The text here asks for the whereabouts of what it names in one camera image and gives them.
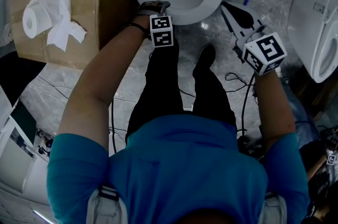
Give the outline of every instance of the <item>marble floor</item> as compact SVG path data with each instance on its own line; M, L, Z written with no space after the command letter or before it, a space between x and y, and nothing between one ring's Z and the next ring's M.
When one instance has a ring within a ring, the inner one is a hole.
M244 2L244 0L225 1ZM250 0L249 2L249 6L262 16L262 20L273 31L278 32L285 44L289 55L283 63L282 69L288 64L300 64L295 50L289 43L286 30L292 1ZM242 64L232 51L233 47L229 43L231 34L219 9L202 22L177 27L175 35L180 44L179 86L183 91L190 94L195 93L192 70L201 48L206 43L213 43L216 47L217 57L212 70L221 80L226 90L236 90L242 85L239 81L225 81L224 76L227 72L234 72L249 82L253 71L248 65ZM114 124L117 133L116 145L118 151L125 146L123 141L125 130L127 129L133 107L137 103L145 85L144 74L151 51L152 45L147 40L143 43L128 68L115 95ZM50 134L54 134L57 131L68 97L80 75L81 71L79 70L47 64L39 76L27 86L22 94L22 101L36 119L39 128ZM239 129L241 128L240 118L246 90L246 88L243 88L237 92L228 93L231 108L237 116L237 126ZM191 108L194 98L182 94L182 99L184 107ZM244 118L248 134L258 137L260 135L258 129L260 120L258 106L252 94L249 94Z

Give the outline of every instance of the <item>black shoe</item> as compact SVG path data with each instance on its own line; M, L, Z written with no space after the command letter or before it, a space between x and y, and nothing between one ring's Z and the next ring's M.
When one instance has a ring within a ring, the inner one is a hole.
M213 62L216 58L216 50L215 47L212 44L207 44L203 47L199 61L196 64L196 69L210 69Z

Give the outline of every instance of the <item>wrist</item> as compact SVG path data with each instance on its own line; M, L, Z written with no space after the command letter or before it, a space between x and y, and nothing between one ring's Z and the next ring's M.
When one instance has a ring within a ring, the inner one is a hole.
M139 15L136 16L133 20L132 23L136 23L140 26L142 26L143 28L145 28L146 30L150 30L150 19L148 15Z

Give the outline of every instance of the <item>black pants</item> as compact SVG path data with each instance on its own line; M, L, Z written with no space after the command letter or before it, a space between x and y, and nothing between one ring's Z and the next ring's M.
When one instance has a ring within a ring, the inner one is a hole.
M126 139L145 123L159 116L186 114L219 120L236 125L227 93L222 83L210 69L195 69L196 100L193 111L184 111L177 82L179 44L156 48L150 58L146 72L146 86L129 120Z

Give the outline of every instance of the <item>bathroom floor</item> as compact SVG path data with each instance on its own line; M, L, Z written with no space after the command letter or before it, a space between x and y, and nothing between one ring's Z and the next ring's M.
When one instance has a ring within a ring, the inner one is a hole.
M243 3L244 0L226 0ZM288 51L288 57L282 68L288 64L299 65L295 50L291 46L287 36L287 21L293 0L250 0L249 6L262 16L262 20L273 31L278 32ZM213 43L217 50L217 57L212 70L221 80L226 90L236 90L242 83L225 81L227 72L234 72L249 82L253 71L242 64L232 51L230 45L231 34L221 16L219 10L202 22L176 27L176 37L180 44L179 59L179 86L189 93L194 94L194 80L192 70L196 64L201 48L207 43ZM114 100L114 125L116 130L117 150L124 148L125 130L128 126L130 114L142 93L145 85L145 72L148 64L148 56L152 51L152 45L145 41L130 65L122 83L116 92ZM72 89L77 83L81 71L47 64L42 72L25 89L22 94L22 102L37 120L37 126L44 131L54 134L60 123L60 119ZM237 116L238 129L241 128L241 112L247 88L237 92L228 93L232 110ZM182 94L183 105L191 108L194 98ZM245 111L245 128L248 134L259 137L258 106L252 94L249 94Z

